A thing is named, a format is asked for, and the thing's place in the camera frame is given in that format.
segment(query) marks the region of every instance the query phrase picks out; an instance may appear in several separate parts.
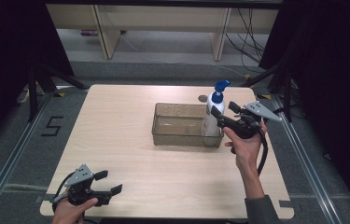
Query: black curtain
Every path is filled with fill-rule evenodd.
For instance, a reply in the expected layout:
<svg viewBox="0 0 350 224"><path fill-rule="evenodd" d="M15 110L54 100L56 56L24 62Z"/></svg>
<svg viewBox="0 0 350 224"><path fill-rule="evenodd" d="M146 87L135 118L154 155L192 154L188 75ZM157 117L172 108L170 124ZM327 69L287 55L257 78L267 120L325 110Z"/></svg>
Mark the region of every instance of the black curtain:
<svg viewBox="0 0 350 224"><path fill-rule="evenodd" d="M299 84L308 120L350 190L350 1L318 1L314 11L314 29L304 39L307 45L298 49L289 68L296 68L291 74ZM272 46L266 49L285 46L291 36L287 27L293 27L294 19L300 21L291 12L280 15L268 43ZM261 65L269 68L277 63L274 56L283 53L267 51Z"/></svg>
<svg viewBox="0 0 350 224"><path fill-rule="evenodd" d="M0 124L27 84L28 72L35 63L74 75L45 4L1 0Z"/></svg>

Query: hand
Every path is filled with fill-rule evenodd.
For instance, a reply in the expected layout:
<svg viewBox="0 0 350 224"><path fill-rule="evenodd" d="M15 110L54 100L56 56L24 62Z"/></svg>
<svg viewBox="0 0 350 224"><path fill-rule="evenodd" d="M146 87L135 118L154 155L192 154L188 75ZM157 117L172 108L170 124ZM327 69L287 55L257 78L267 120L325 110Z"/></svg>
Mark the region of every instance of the hand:
<svg viewBox="0 0 350 224"><path fill-rule="evenodd" d="M267 127L263 120L261 120L261 129L264 133L267 132ZM236 166L241 173L249 171L250 169L257 170L257 157L261 147L261 137L259 134L256 133L249 139L242 139L228 127L224 127L223 132L231 140L231 142L225 143L225 146L235 148Z"/></svg>
<svg viewBox="0 0 350 224"><path fill-rule="evenodd" d="M263 120L261 121L261 129L266 133L267 127ZM242 139L228 127L223 128L223 132L231 140L225 146L235 148L236 166L241 172L244 181L246 198L263 198L265 193L259 181L259 173L257 171L257 157L261 147L261 137L256 133L249 139Z"/></svg>
<svg viewBox="0 0 350 224"><path fill-rule="evenodd" d="M52 224L73 224L84 222L84 212L98 203L97 198L92 198L79 206L70 204L66 198L61 199L56 207Z"/></svg>

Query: person's arm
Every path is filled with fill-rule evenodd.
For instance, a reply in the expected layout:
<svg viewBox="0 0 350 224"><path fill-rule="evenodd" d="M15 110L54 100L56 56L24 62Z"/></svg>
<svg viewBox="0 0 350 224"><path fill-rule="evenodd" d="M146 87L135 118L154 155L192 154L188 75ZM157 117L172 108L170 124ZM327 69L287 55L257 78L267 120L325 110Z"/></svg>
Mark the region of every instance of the person's arm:
<svg viewBox="0 0 350 224"><path fill-rule="evenodd" d="M66 198L59 201L53 216L52 224L74 224L84 222L84 212L98 203L97 198L92 198L79 206L70 204Z"/></svg>
<svg viewBox="0 0 350 224"><path fill-rule="evenodd" d="M266 133L267 127L261 122L261 129ZM272 201L265 195L259 173L257 171L257 157L261 147L260 136L256 133L250 139L242 139L230 128L223 128L223 132L231 142L226 147L234 147L236 154L236 166L238 167L245 187L245 205L250 224L276 224L282 223L278 218Z"/></svg>

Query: aluminum rail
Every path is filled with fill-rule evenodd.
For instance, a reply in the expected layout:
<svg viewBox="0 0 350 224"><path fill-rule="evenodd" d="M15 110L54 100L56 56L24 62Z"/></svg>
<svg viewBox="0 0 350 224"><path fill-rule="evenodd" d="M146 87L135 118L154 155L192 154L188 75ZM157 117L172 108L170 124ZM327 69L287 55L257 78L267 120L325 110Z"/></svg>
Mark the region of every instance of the aluminum rail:
<svg viewBox="0 0 350 224"><path fill-rule="evenodd" d="M233 7L280 9L308 7L313 0L45 0L45 4L107 5L144 7Z"/></svg>
<svg viewBox="0 0 350 224"><path fill-rule="evenodd" d="M43 101L41 102L40 109L38 110L38 113L35 115L35 118L28 122L26 125L25 130L23 131L20 140L18 141L17 145L12 150L11 154L9 155L5 165L3 166L2 170L0 171L0 195L3 192L3 189L6 186L6 183L8 182L9 178L12 175L12 172L15 170L15 167L18 164L18 161L20 160L23 151L25 150L27 144L29 143L29 140L35 130L35 126L38 124L41 115L46 108L48 102L50 99L52 99L53 93L46 93Z"/></svg>
<svg viewBox="0 0 350 224"><path fill-rule="evenodd" d="M273 95L273 104L276 109L282 108L282 102L280 101L277 95ZM323 183L321 182L314 166L312 165L311 160L308 157L308 154L305 151L305 148L302 145L300 138L298 137L294 126L292 123L287 121L284 113L279 115L282 118L282 124L286 130L287 136L290 139L290 142L294 148L295 153L300 161L302 170L305 172L305 175L309 181L309 184L316 196L317 201L320 204L320 207L323 211L323 214L326 217L328 223L343 223L338 215L338 212L332 202L329 194L327 193Z"/></svg>

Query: light wooden tabletop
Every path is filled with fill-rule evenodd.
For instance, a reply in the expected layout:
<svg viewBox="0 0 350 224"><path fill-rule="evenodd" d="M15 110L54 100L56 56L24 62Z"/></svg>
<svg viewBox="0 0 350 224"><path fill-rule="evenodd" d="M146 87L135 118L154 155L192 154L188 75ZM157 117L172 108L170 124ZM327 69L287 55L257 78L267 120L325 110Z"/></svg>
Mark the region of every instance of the light wooden tabletop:
<svg viewBox="0 0 350 224"><path fill-rule="evenodd" d="M155 146L151 133L156 103L203 105L200 95L211 87L94 85L90 88L64 149L47 194L81 164L108 177L91 188L105 191L123 184L109 205L93 207L91 217L246 218L245 192L235 157L224 143L219 148ZM249 88L228 87L228 105L256 101ZM226 116L233 113L226 109ZM289 201L271 142L260 179L280 218L292 218ZM52 216L51 204L40 207Z"/></svg>

